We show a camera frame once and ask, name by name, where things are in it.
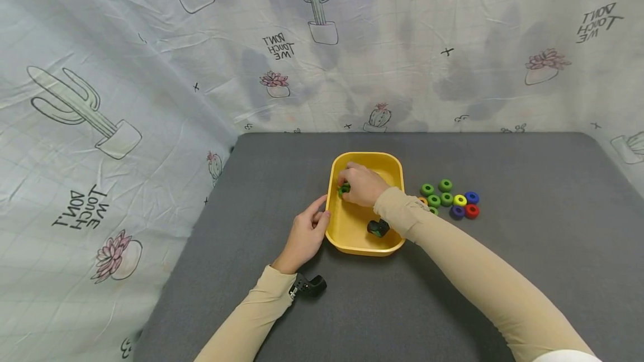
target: white fabric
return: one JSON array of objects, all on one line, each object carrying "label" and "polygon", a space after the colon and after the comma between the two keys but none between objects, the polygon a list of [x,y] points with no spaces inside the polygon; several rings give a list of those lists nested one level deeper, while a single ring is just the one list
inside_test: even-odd
[{"label": "white fabric", "polygon": [[597,357],[581,351],[562,349],[543,354],[534,362],[602,362]]},{"label": "white fabric", "polygon": [[0,0],[0,359],[129,358],[238,134],[572,130],[644,192],[643,3]]}]

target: hand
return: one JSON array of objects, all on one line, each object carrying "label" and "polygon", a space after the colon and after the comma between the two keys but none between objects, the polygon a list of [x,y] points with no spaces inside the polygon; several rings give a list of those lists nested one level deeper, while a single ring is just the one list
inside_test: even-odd
[{"label": "hand", "polygon": [[295,274],[302,264],[315,256],[331,218],[330,211],[318,211],[325,201],[326,194],[295,217],[284,250],[273,261],[272,268],[282,274]]},{"label": "hand", "polygon": [[342,194],[345,201],[363,207],[373,207],[380,194],[390,186],[376,172],[361,164],[347,163],[347,168],[338,175],[338,186],[348,182],[351,191]]}]

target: yellow ring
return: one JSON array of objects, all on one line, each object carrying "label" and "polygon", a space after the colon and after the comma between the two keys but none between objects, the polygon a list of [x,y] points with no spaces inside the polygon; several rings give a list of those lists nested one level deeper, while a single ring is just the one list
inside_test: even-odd
[{"label": "yellow ring", "polygon": [[467,198],[463,194],[457,194],[454,196],[454,205],[455,206],[465,206],[467,204]]}]

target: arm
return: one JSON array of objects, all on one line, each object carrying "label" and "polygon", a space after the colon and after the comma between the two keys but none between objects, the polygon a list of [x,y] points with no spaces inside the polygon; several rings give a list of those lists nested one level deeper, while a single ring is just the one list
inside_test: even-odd
[{"label": "arm", "polygon": [[217,329],[195,362],[252,362],[273,324],[291,306],[296,272],[318,252],[330,213],[319,212],[326,196],[295,217],[284,251],[264,268],[257,285]]},{"label": "arm", "polygon": [[267,265],[257,285],[235,308],[199,353],[195,362],[253,361],[273,324],[291,306],[288,290],[296,274]]},{"label": "arm", "polygon": [[546,296],[511,265],[470,235],[427,212],[416,197],[391,188],[377,173],[350,163],[347,201],[373,206],[399,234],[416,243],[453,285],[490,319],[519,362],[552,350],[593,355],[571,324]]}]

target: left hand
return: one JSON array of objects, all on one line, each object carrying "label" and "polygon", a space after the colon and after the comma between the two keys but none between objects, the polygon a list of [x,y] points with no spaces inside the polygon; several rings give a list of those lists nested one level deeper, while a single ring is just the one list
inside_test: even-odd
[{"label": "left hand", "polygon": [[326,194],[295,217],[284,250],[273,261],[272,268],[282,274],[295,274],[302,264],[315,256],[331,218],[330,211],[318,211],[325,201]]}]

